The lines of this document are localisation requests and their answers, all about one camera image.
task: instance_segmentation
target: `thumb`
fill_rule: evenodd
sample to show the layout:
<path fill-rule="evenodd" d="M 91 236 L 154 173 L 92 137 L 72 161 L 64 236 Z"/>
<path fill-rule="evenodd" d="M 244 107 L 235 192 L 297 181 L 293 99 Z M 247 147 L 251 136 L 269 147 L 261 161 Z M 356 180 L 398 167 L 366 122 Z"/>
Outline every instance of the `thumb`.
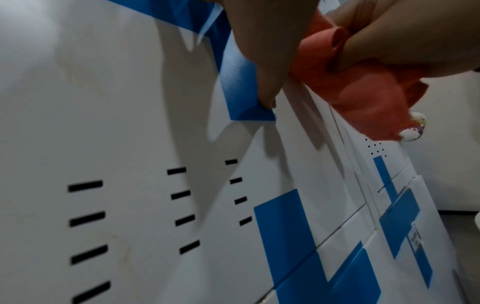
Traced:
<path fill-rule="evenodd" d="M 327 16 L 338 26 L 346 28 L 353 36 L 347 39 L 340 54 L 332 63 L 334 70 L 344 70 L 351 65 L 381 55 L 379 27 L 375 20 L 393 1 L 350 0 Z"/>

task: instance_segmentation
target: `red cloth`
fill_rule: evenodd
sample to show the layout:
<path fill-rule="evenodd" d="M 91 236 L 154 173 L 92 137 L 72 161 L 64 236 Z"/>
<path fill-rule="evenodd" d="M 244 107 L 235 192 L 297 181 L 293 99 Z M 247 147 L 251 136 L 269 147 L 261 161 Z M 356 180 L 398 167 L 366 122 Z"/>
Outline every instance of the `red cloth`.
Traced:
<path fill-rule="evenodd" d="M 328 102 L 347 122 L 372 140 L 400 140 L 401 130 L 416 127 L 409 108 L 426 92 L 421 68 L 362 61 L 330 73 L 350 34 L 319 11 L 301 41 L 290 73 Z"/>

